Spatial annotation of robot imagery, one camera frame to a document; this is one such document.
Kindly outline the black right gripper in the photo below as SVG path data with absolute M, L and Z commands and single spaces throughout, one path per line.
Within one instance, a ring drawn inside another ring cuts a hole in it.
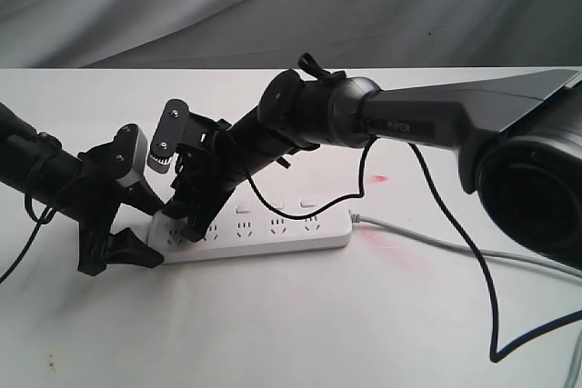
M 255 118 L 231 125 L 202 115 L 170 120 L 170 154 L 176 155 L 174 194 L 162 213 L 186 218 L 182 236 L 202 240 L 226 199 L 255 171 Z

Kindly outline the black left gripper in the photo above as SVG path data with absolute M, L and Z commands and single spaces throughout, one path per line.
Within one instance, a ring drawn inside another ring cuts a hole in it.
M 77 270 L 90 276 L 102 273 L 109 264 L 155 268 L 164 262 L 164 256 L 142 242 L 130 228 L 117 234 L 111 232 L 122 200 L 122 187 L 111 171 L 115 156 L 113 142 L 78 155 L 82 166 L 76 189 L 81 200 Z M 128 186 L 128 205 L 153 216 L 165 203 L 141 176 Z

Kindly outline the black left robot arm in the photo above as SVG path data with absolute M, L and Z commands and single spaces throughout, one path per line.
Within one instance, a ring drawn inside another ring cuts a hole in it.
M 79 225 L 77 269 L 91 276 L 109 264 L 154 268 L 164 261 L 131 229 L 110 229 L 119 207 L 154 215 L 164 206 L 146 181 L 147 140 L 137 124 L 126 124 L 109 143 L 71 155 L 60 141 L 40 133 L 9 108 L 1 108 L 1 181 L 24 196 L 38 224 L 63 214 Z

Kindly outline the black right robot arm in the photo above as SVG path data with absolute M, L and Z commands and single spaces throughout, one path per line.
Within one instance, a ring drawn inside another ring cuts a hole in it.
M 284 71 L 234 125 L 190 114 L 171 130 L 178 161 L 164 212 L 198 241 L 235 188 L 282 156 L 385 137 L 455 152 L 463 190 L 504 234 L 579 268 L 581 88 L 571 75 L 384 90 L 342 72 Z

